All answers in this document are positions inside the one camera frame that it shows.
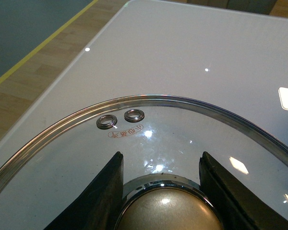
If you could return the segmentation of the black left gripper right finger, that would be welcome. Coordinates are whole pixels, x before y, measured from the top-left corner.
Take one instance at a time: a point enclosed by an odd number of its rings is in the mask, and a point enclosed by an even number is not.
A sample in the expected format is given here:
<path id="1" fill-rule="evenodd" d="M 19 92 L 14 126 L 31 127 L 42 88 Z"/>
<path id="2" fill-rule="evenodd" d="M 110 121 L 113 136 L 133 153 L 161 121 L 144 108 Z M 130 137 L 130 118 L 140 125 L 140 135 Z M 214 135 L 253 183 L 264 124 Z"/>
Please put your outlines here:
<path id="1" fill-rule="evenodd" d="M 199 161 L 200 188 L 227 230 L 288 230 L 288 221 L 259 199 L 208 152 Z"/>

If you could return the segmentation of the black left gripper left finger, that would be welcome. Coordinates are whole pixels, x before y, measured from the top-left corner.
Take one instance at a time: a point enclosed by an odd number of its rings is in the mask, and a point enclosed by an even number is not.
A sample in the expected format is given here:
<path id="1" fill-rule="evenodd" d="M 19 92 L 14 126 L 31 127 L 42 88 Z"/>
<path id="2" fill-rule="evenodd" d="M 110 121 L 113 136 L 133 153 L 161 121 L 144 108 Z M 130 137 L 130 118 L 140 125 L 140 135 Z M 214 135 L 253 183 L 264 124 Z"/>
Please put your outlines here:
<path id="1" fill-rule="evenodd" d="M 116 152 L 85 190 L 48 226 L 47 230 L 106 230 L 121 205 L 123 155 Z"/>

